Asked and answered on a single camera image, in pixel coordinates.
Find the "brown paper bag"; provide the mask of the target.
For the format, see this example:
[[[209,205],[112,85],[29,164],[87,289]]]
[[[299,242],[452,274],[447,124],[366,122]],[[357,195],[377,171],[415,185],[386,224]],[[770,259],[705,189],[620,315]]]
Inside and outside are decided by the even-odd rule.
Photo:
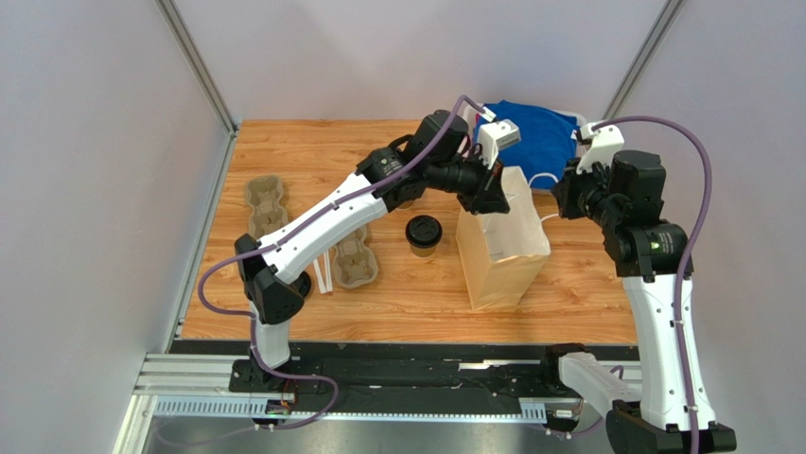
[[[502,188],[509,213],[458,217],[455,238],[473,310],[517,306],[552,252],[520,167],[503,169]]]

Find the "grey pulp cup carrier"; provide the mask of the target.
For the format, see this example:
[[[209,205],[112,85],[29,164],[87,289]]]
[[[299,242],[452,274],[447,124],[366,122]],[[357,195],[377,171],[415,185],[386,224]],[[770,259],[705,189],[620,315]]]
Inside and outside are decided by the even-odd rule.
[[[368,236],[368,228],[361,226],[333,247],[332,272],[341,288],[359,288],[377,279],[379,265],[374,251],[365,244]]]

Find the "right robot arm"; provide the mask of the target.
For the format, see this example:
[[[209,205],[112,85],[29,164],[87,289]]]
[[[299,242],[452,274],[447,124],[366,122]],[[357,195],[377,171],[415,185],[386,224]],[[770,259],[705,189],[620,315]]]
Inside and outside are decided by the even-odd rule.
[[[689,239],[661,216],[665,181],[657,155],[626,150],[607,164],[569,160],[552,188],[562,218],[588,218],[602,229],[636,326],[641,386],[630,387],[578,344],[549,354],[552,378],[604,418],[616,453],[731,452],[735,431],[717,420],[698,365]]]

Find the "white plastic basket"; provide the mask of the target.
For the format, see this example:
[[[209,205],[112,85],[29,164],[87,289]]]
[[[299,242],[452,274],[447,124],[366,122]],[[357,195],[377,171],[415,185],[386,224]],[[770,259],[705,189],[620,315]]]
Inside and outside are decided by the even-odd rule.
[[[577,129],[581,128],[582,126],[588,123],[588,120],[580,113],[551,109],[548,107],[544,107],[544,110],[550,111],[554,114],[572,117],[573,124],[576,126]],[[467,123],[469,127],[469,135],[471,141],[475,143],[477,140],[476,127],[481,124],[480,115],[472,107],[467,106],[463,107],[463,109],[461,110],[461,118]]]

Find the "blue folded towel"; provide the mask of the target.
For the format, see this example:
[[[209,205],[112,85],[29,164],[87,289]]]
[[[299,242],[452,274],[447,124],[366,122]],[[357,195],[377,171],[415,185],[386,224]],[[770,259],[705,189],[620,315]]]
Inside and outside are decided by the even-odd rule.
[[[502,163],[518,166],[534,191],[549,191],[567,161],[576,156],[575,132],[585,119],[576,113],[507,100],[484,106],[519,129],[520,141],[499,153]]]

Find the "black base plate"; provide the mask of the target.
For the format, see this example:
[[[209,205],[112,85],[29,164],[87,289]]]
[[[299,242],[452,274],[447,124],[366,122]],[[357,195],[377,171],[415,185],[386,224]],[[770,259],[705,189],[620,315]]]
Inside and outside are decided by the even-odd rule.
[[[518,414],[529,398],[578,401],[556,373],[556,347],[547,344],[383,343],[294,341],[281,366],[291,380],[263,382],[245,340],[177,340],[171,355],[225,359],[224,389],[239,394],[281,392],[292,408],[331,414]]]

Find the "white wrapped straw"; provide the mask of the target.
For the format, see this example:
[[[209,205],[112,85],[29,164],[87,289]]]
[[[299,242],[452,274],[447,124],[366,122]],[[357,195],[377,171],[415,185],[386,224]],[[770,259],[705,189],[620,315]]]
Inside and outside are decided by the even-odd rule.
[[[327,285],[327,281],[325,278],[325,273],[323,268],[320,266],[320,262],[318,259],[313,261],[314,271],[316,273],[318,289],[322,294],[325,294],[329,291],[329,287]]]
[[[325,284],[325,292],[332,293],[333,281],[332,281],[331,260],[329,251],[324,252],[324,284]]]

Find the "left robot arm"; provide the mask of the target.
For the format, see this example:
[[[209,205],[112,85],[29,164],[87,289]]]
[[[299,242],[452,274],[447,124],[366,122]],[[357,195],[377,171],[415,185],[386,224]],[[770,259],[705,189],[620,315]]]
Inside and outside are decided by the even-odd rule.
[[[235,243],[246,257],[238,265],[253,314],[251,363],[263,382],[291,380],[280,368],[290,358],[290,320],[310,289],[306,267],[339,241],[426,190],[453,194],[472,215],[506,214],[503,163],[495,139],[468,144],[460,117],[440,110],[417,131],[371,151],[326,199],[270,235],[243,235]]]

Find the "aluminium frame rail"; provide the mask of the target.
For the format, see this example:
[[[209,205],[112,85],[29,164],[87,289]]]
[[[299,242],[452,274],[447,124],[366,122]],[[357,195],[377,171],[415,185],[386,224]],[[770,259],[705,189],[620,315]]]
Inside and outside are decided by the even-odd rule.
[[[242,342],[182,342],[146,357],[134,390],[167,415],[542,423],[576,420],[590,396],[562,384],[541,345],[295,342],[277,375]]]

